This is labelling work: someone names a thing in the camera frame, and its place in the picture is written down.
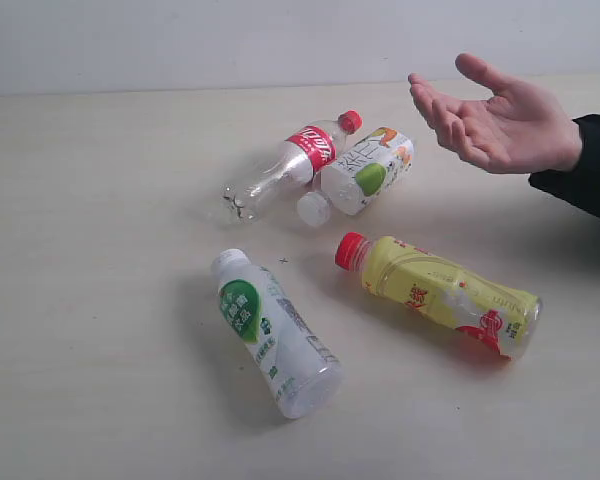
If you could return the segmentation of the person's forearm black sleeve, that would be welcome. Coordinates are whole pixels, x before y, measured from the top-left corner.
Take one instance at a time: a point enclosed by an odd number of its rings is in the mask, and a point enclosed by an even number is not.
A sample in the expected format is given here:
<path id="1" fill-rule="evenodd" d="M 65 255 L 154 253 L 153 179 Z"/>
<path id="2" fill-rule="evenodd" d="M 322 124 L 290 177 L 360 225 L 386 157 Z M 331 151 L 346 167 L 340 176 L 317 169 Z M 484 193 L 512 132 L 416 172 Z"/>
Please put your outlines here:
<path id="1" fill-rule="evenodd" d="M 529 176 L 529 184 L 600 219 L 600 115 L 573 120 L 582 139 L 582 152 L 569 172 L 546 170 Z"/>

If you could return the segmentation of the person's open bare hand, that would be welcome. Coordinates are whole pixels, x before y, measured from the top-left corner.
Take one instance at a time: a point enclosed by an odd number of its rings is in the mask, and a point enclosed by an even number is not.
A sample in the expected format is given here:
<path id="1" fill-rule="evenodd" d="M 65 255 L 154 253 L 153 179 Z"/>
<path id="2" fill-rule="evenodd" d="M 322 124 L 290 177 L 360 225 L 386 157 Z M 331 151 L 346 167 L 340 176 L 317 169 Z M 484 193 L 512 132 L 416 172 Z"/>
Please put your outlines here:
<path id="1" fill-rule="evenodd" d="M 414 105 L 438 144 L 491 174 L 571 171 L 582 149 L 579 126 L 548 91 L 461 53 L 457 70 L 487 88 L 487 100 L 462 100 L 408 77 Z"/>

